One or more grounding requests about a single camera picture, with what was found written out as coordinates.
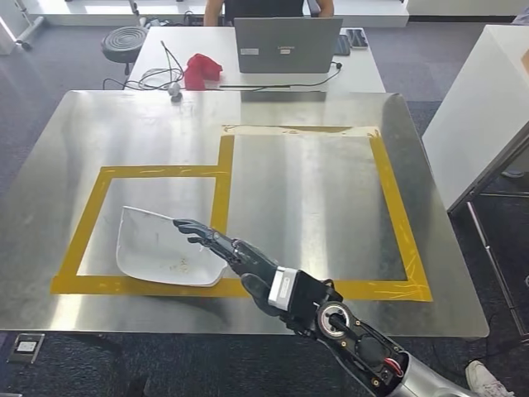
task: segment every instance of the stool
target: stool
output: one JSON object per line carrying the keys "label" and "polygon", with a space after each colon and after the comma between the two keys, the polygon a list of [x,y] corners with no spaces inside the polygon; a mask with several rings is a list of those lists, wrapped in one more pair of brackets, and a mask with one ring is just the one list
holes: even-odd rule
{"label": "stool", "polygon": [[131,73],[130,64],[138,58],[147,32],[147,29],[140,26],[120,27],[103,39],[101,49],[108,60],[125,64],[125,74],[128,76]]}

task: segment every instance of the white plastic tray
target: white plastic tray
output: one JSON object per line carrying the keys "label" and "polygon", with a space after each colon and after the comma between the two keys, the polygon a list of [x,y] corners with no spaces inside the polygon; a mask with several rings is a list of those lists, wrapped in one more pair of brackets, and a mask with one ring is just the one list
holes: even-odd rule
{"label": "white plastic tray", "polygon": [[173,219],[133,207],[123,207],[116,261],[126,275],[157,283],[211,287],[227,264],[173,225]]}

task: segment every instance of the red wire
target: red wire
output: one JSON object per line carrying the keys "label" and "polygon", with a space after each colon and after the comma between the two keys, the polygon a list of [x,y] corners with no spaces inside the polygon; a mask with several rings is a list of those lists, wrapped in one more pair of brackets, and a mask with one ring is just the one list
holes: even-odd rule
{"label": "red wire", "polygon": [[397,362],[395,362],[395,361],[392,361],[392,360],[390,360],[390,359],[389,359],[389,358],[384,358],[384,359],[383,359],[383,362],[385,362],[385,363],[388,364],[389,366],[393,368],[393,369],[395,370],[395,372],[397,373],[397,376],[398,376],[399,378],[400,378],[400,377],[402,377],[402,375],[404,375],[404,374],[402,373],[402,369],[401,369]]}

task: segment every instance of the laptop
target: laptop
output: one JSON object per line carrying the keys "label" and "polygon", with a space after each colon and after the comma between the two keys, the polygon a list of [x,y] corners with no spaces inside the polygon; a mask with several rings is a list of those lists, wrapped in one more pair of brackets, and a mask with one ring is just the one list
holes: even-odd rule
{"label": "laptop", "polygon": [[235,18],[241,73],[328,73],[340,18]]}

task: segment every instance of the smartphone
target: smartphone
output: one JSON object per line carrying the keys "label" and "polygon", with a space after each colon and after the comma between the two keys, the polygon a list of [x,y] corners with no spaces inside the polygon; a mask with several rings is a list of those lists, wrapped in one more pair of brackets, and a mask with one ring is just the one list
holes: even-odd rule
{"label": "smartphone", "polygon": [[347,37],[352,50],[367,50],[369,48],[364,29],[347,29]]}
{"label": "smartphone", "polygon": [[334,49],[334,55],[348,56],[351,54],[351,45],[349,42],[349,37],[346,35],[338,36],[337,47]]}

